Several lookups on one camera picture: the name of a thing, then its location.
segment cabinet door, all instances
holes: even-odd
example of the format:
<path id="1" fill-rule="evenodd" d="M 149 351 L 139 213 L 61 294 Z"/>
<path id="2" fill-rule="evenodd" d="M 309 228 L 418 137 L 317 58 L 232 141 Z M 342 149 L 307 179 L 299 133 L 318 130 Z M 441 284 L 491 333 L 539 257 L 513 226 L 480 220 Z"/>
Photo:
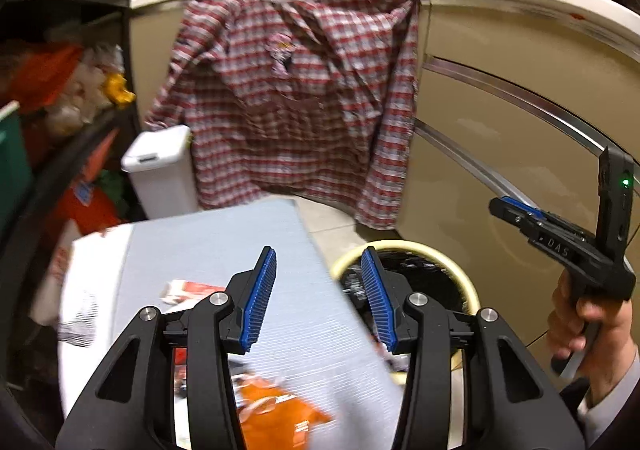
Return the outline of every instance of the cabinet door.
<path id="1" fill-rule="evenodd" d="M 624 43 L 619 36 L 586 21 L 579 32 L 547 13 L 434 5 L 427 54 L 533 90 L 640 157 L 640 64 L 600 41 Z"/>
<path id="2" fill-rule="evenodd" d="M 500 85 L 502 80 L 487 76 L 482 83 L 485 89 L 438 72 L 424 72 L 418 93 L 418 119 L 511 181 L 541 209 L 595 231 L 598 158 L 594 150 L 598 154 L 600 150 L 594 149 L 587 137 L 576 133 L 575 138 L 558 130 L 550 123 L 557 122 L 551 115 L 540 117 L 503 99 L 506 96 L 496 96 L 499 91 L 488 92 L 497 86 L 508 88 Z M 545 103 L 527 91 L 521 91 L 518 97 Z M 552 103 L 546 104 L 554 112 Z M 588 124 L 580 126 L 586 130 Z M 596 142 L 603 141 L 598 134 L 595 130 L 584 132 L 585 136 L 593 135 L 591 139 Z M 636 206 L 631 232 L 639 223 L 640 207 Z"/>
<path id="3" fill-rule="evenodd" d="M 454 260 L 525 343 L 546 329 L 561 266 L 488 211 L 494 191 L 415 135 L 398 232 Z"/>

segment plaid shirt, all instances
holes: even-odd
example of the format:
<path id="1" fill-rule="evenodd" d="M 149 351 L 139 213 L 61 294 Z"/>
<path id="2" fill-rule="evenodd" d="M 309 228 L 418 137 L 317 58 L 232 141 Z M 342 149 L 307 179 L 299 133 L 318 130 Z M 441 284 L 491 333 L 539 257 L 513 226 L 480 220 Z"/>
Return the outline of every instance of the plaid shirt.
<path id="1" fill-rule="evenodd" d="M 417 15 L 412 0 L 193 0 L 147 122 L 190 127 L 205 208 L 295 193 L 392 229 Z"/>

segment white trash can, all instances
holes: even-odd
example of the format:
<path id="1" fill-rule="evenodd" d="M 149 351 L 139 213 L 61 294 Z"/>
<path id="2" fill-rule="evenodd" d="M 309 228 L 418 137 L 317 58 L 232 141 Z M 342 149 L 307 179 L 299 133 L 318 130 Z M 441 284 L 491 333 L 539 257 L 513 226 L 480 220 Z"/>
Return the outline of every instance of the white trash can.
<path id="1" fill-rule="evenodd" d="M 122 158 L 146 216 L 173 217 L 198 211 L 186 125 L 143 132 Z"/>

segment orange bag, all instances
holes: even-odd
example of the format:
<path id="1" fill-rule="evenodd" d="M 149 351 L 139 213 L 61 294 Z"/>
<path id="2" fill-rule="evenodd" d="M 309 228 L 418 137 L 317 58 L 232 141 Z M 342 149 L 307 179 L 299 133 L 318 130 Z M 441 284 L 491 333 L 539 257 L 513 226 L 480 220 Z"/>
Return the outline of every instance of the orange bag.
<path id="1" fill-rule="evenodd" d="M 312 425 L 332 420 L 259 376 L 242 374 L 234 382 L 247 402 L 238 411 L 247 450 L 303 450 Z"/>
<path id="2" fill-rule="evenodd" d="M 81 55 L 82 48 L 72 44 L 33 46 L 33 54 L 15 73 L 5 98 L 20 102 L 20 114 L 54 103 Z"/>

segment floor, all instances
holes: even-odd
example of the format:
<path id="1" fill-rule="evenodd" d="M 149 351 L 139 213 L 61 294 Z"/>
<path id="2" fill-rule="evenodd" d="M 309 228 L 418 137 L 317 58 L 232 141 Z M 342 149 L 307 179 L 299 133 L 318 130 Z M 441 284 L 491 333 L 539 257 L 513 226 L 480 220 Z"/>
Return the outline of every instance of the floor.
<path id="1" fill-rule="evenodd" d="M 306 230 L 324 256 L 327 267 L 331 267 L 344 253 L 364 243 L 400 238 L 393 230 L 379 231 L 362 224 L 356 224 L 353 217 L 344 211 L 303 197 L 272 195 L 268 199 L 278 197 L 292 199 L 296 202 Z"/>

